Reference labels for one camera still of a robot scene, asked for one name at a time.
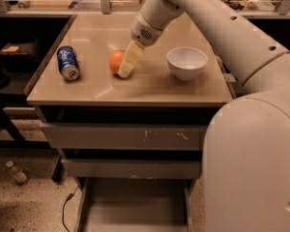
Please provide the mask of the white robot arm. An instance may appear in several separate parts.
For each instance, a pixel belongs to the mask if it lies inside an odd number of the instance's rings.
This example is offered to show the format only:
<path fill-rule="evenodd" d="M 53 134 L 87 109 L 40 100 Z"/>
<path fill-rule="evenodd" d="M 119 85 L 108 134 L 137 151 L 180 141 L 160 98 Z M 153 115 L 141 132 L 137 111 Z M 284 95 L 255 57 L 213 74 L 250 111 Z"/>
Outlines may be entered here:
<path fill-rule="evenodd" d="M 204 139 L 206 232 L 290 232 L 290 51 L 220 0 L 146 0 L 119 75 L 186 13 L 244 88 Z"/>

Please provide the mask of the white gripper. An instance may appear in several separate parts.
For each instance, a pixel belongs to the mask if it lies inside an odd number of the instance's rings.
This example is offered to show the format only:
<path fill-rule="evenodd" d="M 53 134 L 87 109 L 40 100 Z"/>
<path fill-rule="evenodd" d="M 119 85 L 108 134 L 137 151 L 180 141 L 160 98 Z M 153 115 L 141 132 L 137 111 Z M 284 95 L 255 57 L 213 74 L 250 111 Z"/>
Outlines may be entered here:
<path fill-rule="evenodd" d="M 134 66 L 144 55 L 145 46 L 153 45 L 162 32 L 163 23 L 157 17 L 143 14 L 138 14 L 135 17 L 130 29 L 130 36 L 134 42 L 131 42 L 125 50 L 118 71 L 120 77 L 129 77 Z"/>

